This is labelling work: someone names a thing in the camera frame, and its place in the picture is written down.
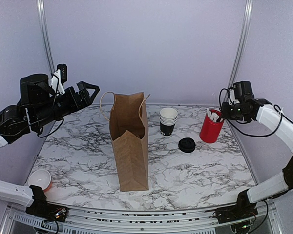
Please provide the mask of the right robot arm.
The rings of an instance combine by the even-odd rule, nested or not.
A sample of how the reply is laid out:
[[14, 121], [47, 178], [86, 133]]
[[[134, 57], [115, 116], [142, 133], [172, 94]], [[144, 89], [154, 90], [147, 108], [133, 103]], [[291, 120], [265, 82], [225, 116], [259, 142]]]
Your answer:
[[251, 83], [235, 82], [220, 92], [221, 114], [234, 133], [256, 184], [240, 189], [233, 205], [215, 210], [219, 223], [259, 218], [259, 206], [293, 203], [293, 104], [256, 97]]

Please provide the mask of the brown paper bag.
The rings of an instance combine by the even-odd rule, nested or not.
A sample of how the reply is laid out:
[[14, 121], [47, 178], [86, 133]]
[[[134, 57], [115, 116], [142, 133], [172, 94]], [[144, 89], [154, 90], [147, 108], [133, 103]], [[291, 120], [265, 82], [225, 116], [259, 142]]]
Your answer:
[[112, 148], [120, 191], [147, 191], [148, 184], [148, 115], [143, 92], [124, 95], [112, 91], [114, 103], [109, 117]]

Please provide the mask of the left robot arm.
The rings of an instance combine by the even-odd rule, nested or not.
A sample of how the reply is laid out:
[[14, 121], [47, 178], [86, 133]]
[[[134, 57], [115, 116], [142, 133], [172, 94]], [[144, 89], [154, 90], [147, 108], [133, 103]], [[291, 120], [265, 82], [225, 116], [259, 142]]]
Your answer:
[[63, 90], [66, 78], [53, 74], [52, 79], [49, 85], [46, 74], [21, 78], [19, 102], [0, 111], [0, 200], [23, 205], [32, 215], [58, 219], [65, 208], [48, 203], [43, 188], [22, 185], [35, 149], [30, 133], [43, 138], [46, 125], [63, 123], [66, 115], [90, 106], [100, 88], [81, 81], [78, 91]]

